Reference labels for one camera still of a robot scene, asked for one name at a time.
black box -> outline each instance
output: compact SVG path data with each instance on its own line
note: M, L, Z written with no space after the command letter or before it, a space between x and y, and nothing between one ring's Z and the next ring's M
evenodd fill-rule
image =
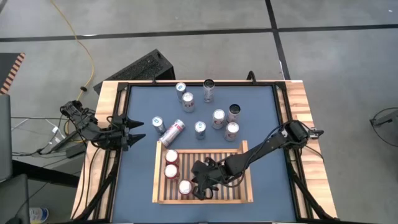
M175 80L173 65L157 50L136 60L106 80ZM94 86L100 94L102 82Z

concrete floor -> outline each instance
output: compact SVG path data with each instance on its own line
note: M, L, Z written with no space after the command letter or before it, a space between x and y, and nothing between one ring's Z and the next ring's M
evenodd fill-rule
M396 1L272 0L278 27L398 24ZM56 1L76 32L117 34L203 29L270 28L263 0ZM0 38L71 35L49 1L10 0L0 13ZM373 133L369 119L396 106L398 29L280 33L292 79L304 80L338 216L342 220L396 223L398 149ZM181 79L282 79L271 33L84 40L95 64L94 83L153 49ZM11 86L13 116L59 117L76 98L90 63L75 41L0 42L0 52L25 52ZM89 91L83 104L95 108ZM15 151L32 152L50 139L51 125L28 121L13 132ZM397 144L392 127L383 135ZM42 166L60 158L23 158ZM74 173L81 158L56 169ZM41 183L30 182L30 192ZM50 209L51 222L69 217L75 189L48 185L31 201Z

aluminum can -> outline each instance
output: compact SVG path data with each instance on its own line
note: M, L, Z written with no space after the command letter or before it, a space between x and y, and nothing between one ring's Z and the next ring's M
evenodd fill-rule
M164 146L169 146L170 143L181 133L185 128L185 124L180 120L175 120L174 124L168 128L168 130L160 137L159 141L163 143Z
M238 122L239 115L241 114L241 107L237 104L229 106L228 117L226 118L227 123Z
M205 92L205 102L210 103L214 100L214 81L207 79L203 82L203 91Z
M180 172L178 171L178 168L176 165L170 164L167 165L166 168L164 169L164 175L166 178L170 180L174 180L178 177L180 177Z
M195 135L197 139L204 139L206 136L206 124L202 121L195 123Z
M239 125L231 122L226 126L224 138L227 141L234 141L238 135Z
M164 126L163 119L160 116L156 116L152 119L152 125L159 135L166 132L166 127Z
M189 180L181 180L180 184L178 185L178 191L182 195L188 195L192 193L192 183Z
M175 90L177 91L178 100L181 103L182 95L187 92L187 86L185 83L177 83L175 86Z
M176 150L172 149L167 150L166 155L164 157L167 165L173 164L178 167L178 165L180 164L180 158Z
M195 109L192 93L186 92L182 95L182 109L187 113L192 113Z
M221 109L217 109L213 113L213 121L211 126L215 129L220 129L224 126L225 113Z

wooden tray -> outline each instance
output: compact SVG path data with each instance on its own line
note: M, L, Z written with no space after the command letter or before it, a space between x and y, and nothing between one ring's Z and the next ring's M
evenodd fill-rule
M232 154L240 154L248 151L248 142L242 141L239 149L176 149L180 157L180 177L178 180L169 180L165 178L165 146L158 141L156 144L154 189L152 194L153 203L161 204L204 204L204 203L251 203L253 202L253 193L251 186L250 168L245 172L244 180L238 187L227 188L217 185L218 192L214 191L211 200L199 200L191 195L181 195L178 192L178 183L182 179L192 180L193 174L190 172L193 163L196 160L205 160L205 157L211 157L215 161L224 159Z

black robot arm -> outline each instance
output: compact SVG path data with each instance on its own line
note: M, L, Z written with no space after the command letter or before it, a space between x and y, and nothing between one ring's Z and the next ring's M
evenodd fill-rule
M196 161L191 170L195 176L192 182L198 184L193 189L194 196L200 200L206 199L206 189L218 190L216 184L227 185L242 177L252 162L278 148L302 148L309 138L307 130L300 121L289 121L276 129L277 132L270 138L266 138L248 152L235 154L218 162L209 157L205 159L205 163Z

